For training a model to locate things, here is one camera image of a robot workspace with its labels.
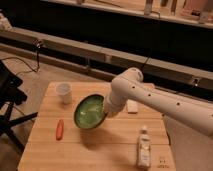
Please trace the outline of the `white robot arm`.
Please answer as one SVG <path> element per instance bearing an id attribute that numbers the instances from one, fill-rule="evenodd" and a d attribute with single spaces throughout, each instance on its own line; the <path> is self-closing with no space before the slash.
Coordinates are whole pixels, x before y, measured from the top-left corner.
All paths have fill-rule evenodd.
<path id="1" fill-rule="evenodd" d="M 104 98 L 103 110 L 109 117 L 114 117 L 123 110 L 128 100 L 147 105 L 213 138 L 213 106 L 156 88 L 148 88 L 143 83 L 142 72 L 137 68 L 129 68 L 112 79 L 111 91 Z"/>

